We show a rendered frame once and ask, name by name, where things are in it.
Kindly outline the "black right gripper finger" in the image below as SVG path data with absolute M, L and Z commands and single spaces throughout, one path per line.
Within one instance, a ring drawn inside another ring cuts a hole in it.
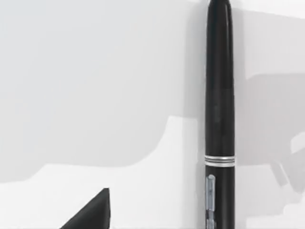
M 110 229 L 110 189 L 103 188 L 59 229 Z

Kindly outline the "black pen with silver rings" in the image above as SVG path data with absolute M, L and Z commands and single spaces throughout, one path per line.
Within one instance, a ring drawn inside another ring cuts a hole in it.
M 205 229 L 235 229 L 233 37 L 230 0 L 210 0 L 206 25 Z

